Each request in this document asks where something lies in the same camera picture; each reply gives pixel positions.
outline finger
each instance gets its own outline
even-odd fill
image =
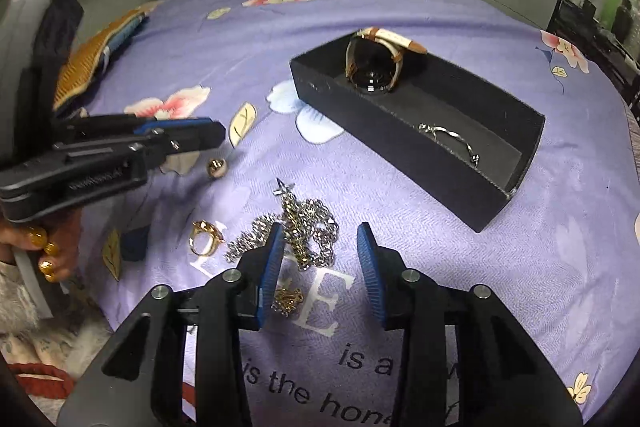
[[[2,219],[0,243],[23,250],[42,250],[47,244],[47,232],[41,227],[14,227]]]
[[[44,275],[53,275],[60,270],[73,271],[78,264],[78,258],[75,255],[61,255],[58,257],[49,257],[44,255],[38,259],[38,267]]]
[[[58,247],[59,252],[76,253],[81,232],[81,211],[77,210],[65,216],[52,225],[49,242]]]
[[[55,272],[53,275],[45,275],[45,279],[49,282],[62,282],[65,279],[71,277],[71,270],[63,268]]]

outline metal screw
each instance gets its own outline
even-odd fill
[[[488,299],[489,297],[491,297],[491,288],[489,288],[489,286],[485,286],[484,284],[474,286],[474,295],[479,299]]]
[[[404,270],[402,272],[402,278],[407,282],[417,282],[418,279],[420,279],[420,272],[410,268],[409,270]]]
[[[241,277],[242,277],[242,272],[236,268],[225,270],[225,272],[222,274],[222,279],[225,282],[236,282]]]
[[[159,284],[151,290],[151,296],[159,301],[164,299],[167,295],[169,295],[169,286],[165,284]]]

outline wristwatch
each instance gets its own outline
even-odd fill
[[[347,45],[345,76],[363,92],[389,92],[398,83],[407,50],[427,53],[423,45],[389,30],[359,30]]]

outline silver bracelet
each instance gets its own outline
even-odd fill
[[[469,142],[466,141],[460,134],[450,131],[449,129],[445,129],[444,127],[436,127],[433,125],[427,125],[425,123],[418,124],[418,129],[422,132],[430,133],[433,135],[433,139],[438,141],[438,137],[436,136],[436,132],[443,132],[448,134],[450,137],[455,138],[460,143],[463,143],[466,146],[466,150],[469,151],[469,159],[475,168],[478,168],[478,162],[480,161],[480,155],[474,154],[474,150],[471,149]]]

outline gold earring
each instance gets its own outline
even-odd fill
[[[210,178],[213,178],[213,179],[222,178],[222,176],[224,176],[227,171],[228,171],[228,165],[226,163],[226,160],[213,158],[212,160],[209,160],[209,162],[207,163],[207,173],[209,174]]]
[[[296,311],[297,307],[302,304],[304,300],[305,296],[302,295],[300,288],[290,291],[286,288],[279,287],[273,295],[271,309],[281,313],[285,317],[289,317],[289,314]]]
[[[196,250],[195,239],[196,236],[200,233],[208,233],[209,234],[209,243],[207,244],[207,250],[200,253]],[[189,248],[191,251],[199,256],[208,257],[212,255],[218,247],[225,242],[225,238],[222,235],[222,232],[211,223],[207,221],[194,221],[193,228],[191,229],[191,234],[189,235]]]

